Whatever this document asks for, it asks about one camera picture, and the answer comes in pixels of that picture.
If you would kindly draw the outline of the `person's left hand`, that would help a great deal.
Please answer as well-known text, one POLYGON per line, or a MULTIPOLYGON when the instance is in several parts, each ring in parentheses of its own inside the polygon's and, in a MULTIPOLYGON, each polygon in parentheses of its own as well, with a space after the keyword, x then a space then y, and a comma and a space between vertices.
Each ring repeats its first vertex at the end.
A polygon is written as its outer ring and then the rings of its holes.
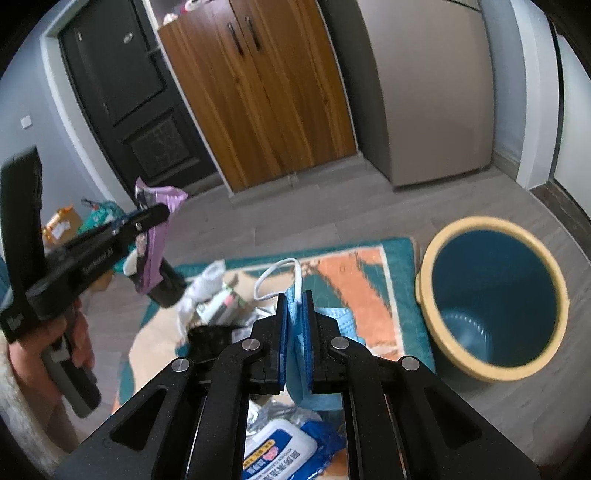
MULTIPOLYGON (((92 370, 95 356, 80 299, 74 302, 74 311, 72 361, 76 367, 87 367, 92 370)), ((10 364, 21 388, 25 393, 32 394, 51 406, 60 403, 61 392, 51 380, 41 354, 63 336, 66 327, 66 319, 59 317, 42 324, 8 347, 10 364)))

